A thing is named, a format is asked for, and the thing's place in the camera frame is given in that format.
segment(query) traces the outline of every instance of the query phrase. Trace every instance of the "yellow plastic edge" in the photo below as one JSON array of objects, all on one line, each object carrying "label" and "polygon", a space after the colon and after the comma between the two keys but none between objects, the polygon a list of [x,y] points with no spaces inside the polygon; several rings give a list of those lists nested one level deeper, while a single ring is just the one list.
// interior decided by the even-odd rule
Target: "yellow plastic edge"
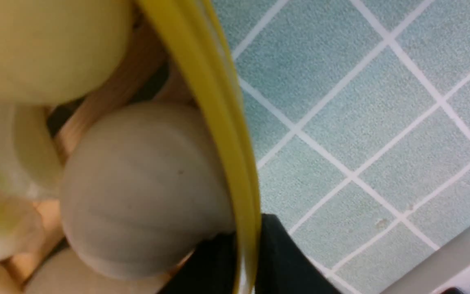
[{"label": "yellow plastic edge", "polygon": [[[210,19],[210,22],[213,24],[215,32],[217,32],[217,36],[220,39],[220,42],[222,44],[222,49],[224,50],[224,55],[227,56],[226,60],[228,61],[228,65],[229,65],[231,75],[233,77],[237,77],[237,70],[235,69],[235,65],[233,64],[233,59],[230,58],[231,53],[230,53],[230,48],[229,48],[229,45],[228,45],[228,41],[224,37],[224,33],[222,32],[222,26],[220,25],[220,22],[219,22],[219,19],[217,18],[217,15],[215,14],[215,10],[213,8],[213,5],[211,5],[210,0],[202,0],[202,2],[203,2],[203,5],[206,9],[206,13],[207,13],[207,15]],[[239,93],[238,95],[240,97],[240,104],[242,104],[243,103],[242,93]],[[243,151],[250,153],[249,155],[246,156],[246,159],[248,159],[248,162],[246,162],[246,164],[248,164],[249,166],[252,166],[252,165],[254,166],[255,165],[254,152],[253,152],[253,148],[251,146],[251,141],[250,141],[248,136],[247,136],[247,138],[248,138],[247,140],[244,140],[242,142],[245,145],[245,147],[243,148]],[[250,173],[252,173],[250,175],[251,185],[253,186],[254,190],[259,191],[259,177],[257,175],[257,170],[256,169],[250,169]],[[260,217],[261,217],[260,194],[257,194],[256,197],[254,197],[253,202],[254,202],[254,205],[255,205],[254,207],[255,207],[255,212],[256,212],[255,217],[257,219],[260,219]],[[257,231],[256,231],[257,234],[258,234],[257,238],[260,238],[261,225],[262,224],[261,224],[260,221],[257,221],[257,222],[255,222],[255,225],[257,227]]]},{"label": "yellow plastic edge", "polygon": [[237,226],[237,275],[233,293],[249,294],[255,283],[261,218],[255,159],[233,76],[227,43],[201,2],[138,0],[196,96],[217,145]]}]

